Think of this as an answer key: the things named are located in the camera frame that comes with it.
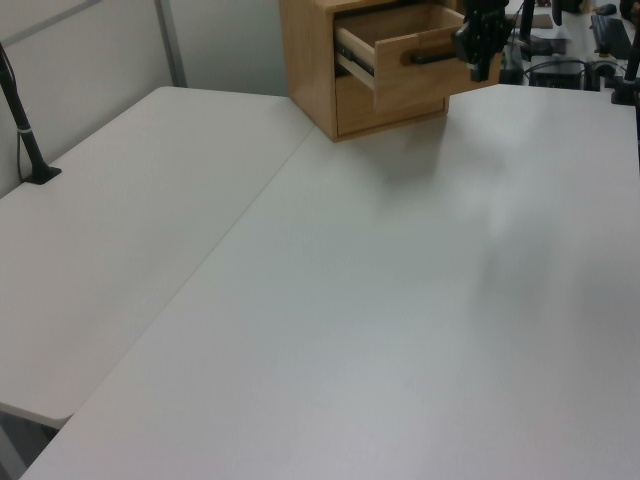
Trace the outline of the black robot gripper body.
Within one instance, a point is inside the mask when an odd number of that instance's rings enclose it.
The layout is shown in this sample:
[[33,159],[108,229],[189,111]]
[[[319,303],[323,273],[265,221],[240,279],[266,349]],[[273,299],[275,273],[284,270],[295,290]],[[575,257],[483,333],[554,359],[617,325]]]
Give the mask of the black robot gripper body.
[[506,16],[508,1],[464,1],[463,25],[452,34],[452,43],[459,60],[473,63],[488,57],[494,48],[505,45],[511,34],[511,20]]

